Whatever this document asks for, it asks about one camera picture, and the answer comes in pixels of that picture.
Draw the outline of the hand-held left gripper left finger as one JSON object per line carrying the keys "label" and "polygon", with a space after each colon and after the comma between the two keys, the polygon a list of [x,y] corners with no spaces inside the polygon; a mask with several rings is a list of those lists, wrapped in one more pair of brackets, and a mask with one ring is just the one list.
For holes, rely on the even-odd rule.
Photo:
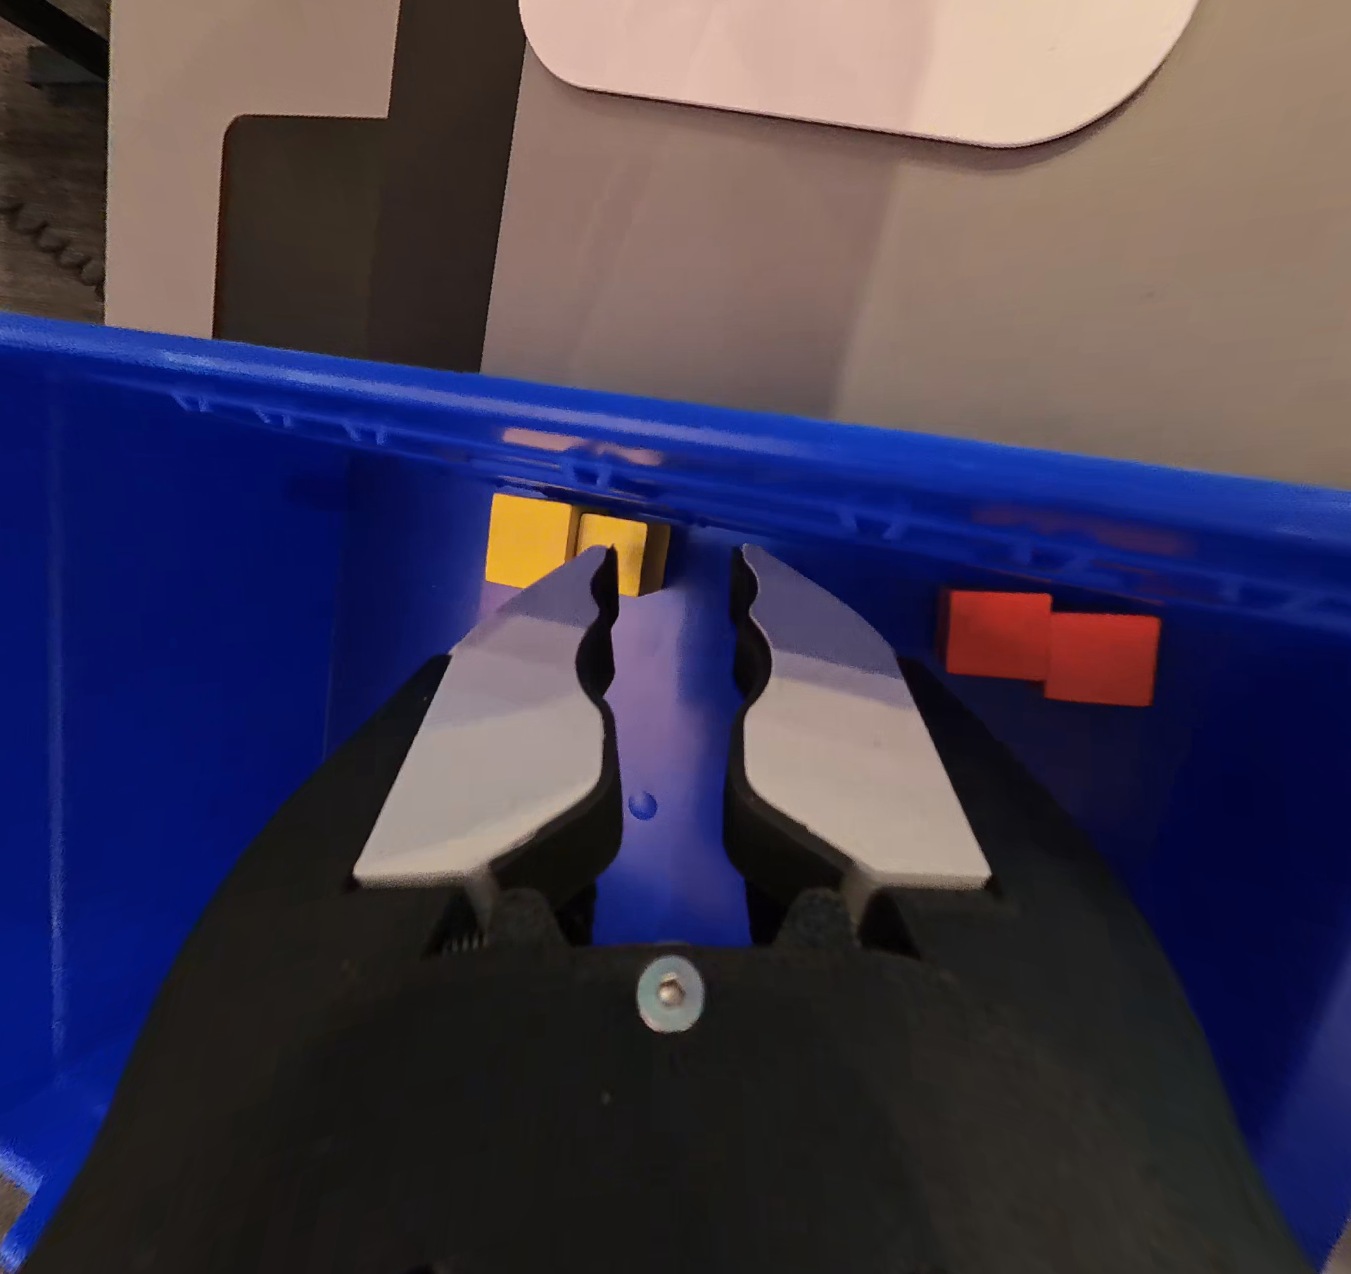
{"label": "hand-held left gripper left finger", "polygon": [[365,889],[463,889],[480,914],[533,889],[552,908],[622,847],[618,555],[593,545],[516,593],[452,653],[356,863]]}

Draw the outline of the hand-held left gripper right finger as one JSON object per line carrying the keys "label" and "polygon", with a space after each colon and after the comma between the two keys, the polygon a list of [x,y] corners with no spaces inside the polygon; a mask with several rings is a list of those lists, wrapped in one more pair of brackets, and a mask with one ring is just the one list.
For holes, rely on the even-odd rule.
{"label": "hand-held left gripper right finger", "polygon": [[993,870],[901,659],[759,544],[731,559],[735,713],[724,844],[754,942],[827,891],[859,932],[890,891],[988,893]]}

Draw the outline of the red wooden cube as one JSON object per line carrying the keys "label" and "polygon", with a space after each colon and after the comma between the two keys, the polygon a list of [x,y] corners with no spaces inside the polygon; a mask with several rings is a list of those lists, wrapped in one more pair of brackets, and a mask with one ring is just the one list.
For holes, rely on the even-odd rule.
{"label": "red wooden cube", "polygon": [[1044,683],[1054,596],[1044,591],[944,589],[937,649],[948,674]]}
{"label": "red wooden cube", "polygon": [[1054,612],[1044,695],[1056,702],[1150,708],[1163,621],[1154,615]]}

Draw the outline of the yellow wooden cube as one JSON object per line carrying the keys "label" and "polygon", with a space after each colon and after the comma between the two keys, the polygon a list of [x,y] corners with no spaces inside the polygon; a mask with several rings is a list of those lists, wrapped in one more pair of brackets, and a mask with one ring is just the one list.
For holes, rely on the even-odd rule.
{"label": "yellow wooden cube", "polygon": [[569,502],[495,493],[486,583],[529,589],[576,557],[582,510]]}
{"label": "yellow wooden cube", "polygon": [[618,555],[620,596],[646,596],[665,587],[671,525],[582,511],[575,555],[603,545]]}

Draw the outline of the blue plastic bin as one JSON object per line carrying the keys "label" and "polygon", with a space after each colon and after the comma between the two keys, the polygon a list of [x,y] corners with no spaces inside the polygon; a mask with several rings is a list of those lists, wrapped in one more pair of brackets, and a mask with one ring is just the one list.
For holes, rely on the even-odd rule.
{"label": "blue plastic bin", "polygon": [[[354,870],[495,493],[671,525],[561,910]],[[993,870],[724,844],[731,559],[897,651]],[[944,589],[1159,617],[1150,708]],[[5,1272],[1318,1272],[1350,1236],[1350,494],[3,321]]]}

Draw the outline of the wooden board stand white base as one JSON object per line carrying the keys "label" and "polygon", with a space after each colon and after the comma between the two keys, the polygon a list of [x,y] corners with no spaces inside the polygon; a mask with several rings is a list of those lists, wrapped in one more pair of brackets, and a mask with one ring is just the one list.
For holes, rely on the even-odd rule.
{"label": "wooden board stand white base", "polygon": [[720,111],[1037,147],[1129,100],[1201,0],[520,0],[578,89]]}

